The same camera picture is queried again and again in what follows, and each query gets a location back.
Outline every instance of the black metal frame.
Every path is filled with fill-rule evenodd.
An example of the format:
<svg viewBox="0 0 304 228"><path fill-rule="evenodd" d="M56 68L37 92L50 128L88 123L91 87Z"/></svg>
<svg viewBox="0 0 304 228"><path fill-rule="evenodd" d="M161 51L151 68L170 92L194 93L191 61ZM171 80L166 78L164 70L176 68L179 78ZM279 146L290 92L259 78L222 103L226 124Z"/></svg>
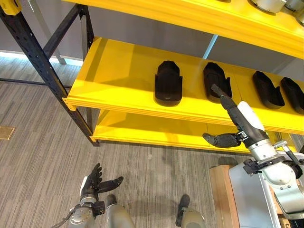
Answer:
<svg viewBox="0 0 304 228"><path fill-rule="evenodd" d="M59 45L60 41L66 34L67 30L70 28L77 15L79 15L80 17L86 15L87 41L89 48L93 43L94 34L88 7L85 5L76 4L70 10L68 15L64 18L61 24L58 26L58 28L56 29L50 40L47 42L45 47L42 49L37 39L35 38L32 30L30 29L28 23L23 17L22 13L19 12L16 16L7 15L0 7L0 18L2 19L2 21L4 22L4 24L6 25L18 45L21 47L24 54L28 57L29 61L37 70L43 81L50 88L57 100L61 103L61 105L71 116L71 118L81 129L81 131L85 134L91 144L93 146L98 146L99 143L93 142L90 138L90 136L93 135L93 131L83 119L80 112L78 110L70 111L67 105L62 100L62 98L67 97L68 93L49 62L49 58L52 56L53 52Z"/></svg>

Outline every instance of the yellow shelf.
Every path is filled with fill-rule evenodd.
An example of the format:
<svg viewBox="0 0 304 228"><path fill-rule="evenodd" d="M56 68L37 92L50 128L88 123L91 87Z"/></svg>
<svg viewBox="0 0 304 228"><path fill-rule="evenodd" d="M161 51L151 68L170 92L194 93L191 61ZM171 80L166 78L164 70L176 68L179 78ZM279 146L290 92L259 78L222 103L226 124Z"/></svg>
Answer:
<svg viewBox="0 0 304 228"><path fill-rule="evenodd" d="M243 144L234 148L216 148L203 139L202 134L206 132L210 134L235 133L237 129L233 126L102 110L92 138L94 140L248 153ZM274 133L270 136L271 141L277 141ZM288 134L283 134L281 137L287 139ZM292 151L295 151L293 144L290 144L290 147Z"/></svg>
<svg viewBox="0 0 304 228"><path fill-rule="evenodd" d="M275 87L281 86L281 76L266 73ZM246 101L261 118L267 130L285 133L304 134L304 115L297 113L291 106L284 90L280 89L285 105L279 109L268 109L261 102L252 80L253 70L236 67L234 77L242 100ZM304 91L304 82L296 81Z"/></svg>
<svg viewBox="0 0 304 228"><path fill-rule="evenodd" d="M183 76L183 98L176 107L157 104L153 97L154 75L164 60L173 60L180 67ZM133 45L120 41L95 38L72 89L65 100L71 110L77 106L145 114L172 119L204 123L233 125L227 112L220 104L207 99L202 70L208 61L198 57L172 53L150 47ZM251 74L254 70L218 63L231 78L234 101L241 101L239 77L242 72ZM256 99L254 88L244 89L252 93L243 99L251 104ZM304 134L304 116L297 114L286 96L286 107L277 111L261 105L258 112L267 130Z"/></svg>
<svg viewBox="0 0 304 228"><path fill-rule="evenodd" d="M304 29L282 10L265 13L247 0L65 0L159 20L304 58Z"/></svg>

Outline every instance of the wall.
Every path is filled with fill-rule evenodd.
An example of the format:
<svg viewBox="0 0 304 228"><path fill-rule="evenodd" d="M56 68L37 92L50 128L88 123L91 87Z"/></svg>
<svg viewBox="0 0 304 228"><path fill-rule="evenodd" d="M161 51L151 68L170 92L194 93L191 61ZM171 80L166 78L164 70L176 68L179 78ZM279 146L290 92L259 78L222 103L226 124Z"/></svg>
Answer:
<svg viewBox="0 0 304 228"><path fill-rule="evenodd" d="M23 6L22 13L37 40L44 46L47 39L27 0L21 0L21 2ZM61 2L60 0L37 0L36 2L51 32L55 31L73 6L72 3ZM94 7L89 7L89 11L96 36L197 57L203 56L212 37L212 34L120 12ZM0 35L0 50L21 51L2 22L0 22L0 30L2 31ZM61 55L82 58L79 19L75 20L58 48ZM302 60L223 37L219 37L216 41L209 59L265 72L292 75L304 80L303 64L299 64Z"/></svg>

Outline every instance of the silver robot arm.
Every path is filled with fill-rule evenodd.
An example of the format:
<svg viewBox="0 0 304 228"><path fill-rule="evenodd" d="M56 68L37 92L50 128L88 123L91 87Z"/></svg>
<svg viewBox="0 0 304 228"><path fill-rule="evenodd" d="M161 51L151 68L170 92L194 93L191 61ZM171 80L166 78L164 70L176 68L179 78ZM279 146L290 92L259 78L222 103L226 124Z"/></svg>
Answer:
<svg viewBox="0 0 304 228"><path fill-rule="evenodd" d="M303 174L300 165L304 165L304 161L294 156L286 141L275 145L270 143L262 123L246 102L242 101L237 106L218 86L213 85L211 89L220 96L222 106L239 132L222 135L204 133L204 139L217 147L234 147L243 142L255 159L244 162L245 171L250 175L262 174L287 219L304 219L304 188L296 183L296 179ZM291 161L278 154L278 147L283 147Z"/></svg>

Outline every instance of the robotic hand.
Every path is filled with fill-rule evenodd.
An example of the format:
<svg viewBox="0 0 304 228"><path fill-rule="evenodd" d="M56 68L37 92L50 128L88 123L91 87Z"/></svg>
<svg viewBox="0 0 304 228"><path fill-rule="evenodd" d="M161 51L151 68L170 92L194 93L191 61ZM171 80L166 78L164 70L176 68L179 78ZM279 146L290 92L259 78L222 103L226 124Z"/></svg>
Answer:
<svg viewBox="0 0 304 228"><path fill-rule="evenodd" d="M58 228L69 219L69 228L93 228L95 218L105 212L105 203L99 201L98 194L116 189L123 181L123 177L115 180L102 181L102 172L98 163L91 174L84 177L80 190L80 203L73 207L66 218L52 226Z"/></svg>
<svg viewBox="0 0 304 228"><path fill-rule="evenodd" d="M287 219L304 219L304 187L296 183L296 179L303 174L300 165L304 165L304 161L295 157L287 142L270 143L262 123L246 102L241 101L237 106L217 85L213 84L211 89L220 96L223 108L239 132L221 135L204 133L203 138L217 147L234 147L243 142L255 159L244 161L245 171L250 175L262 174ZM279 147L291 161L278 154L276 148Z"/></svg>

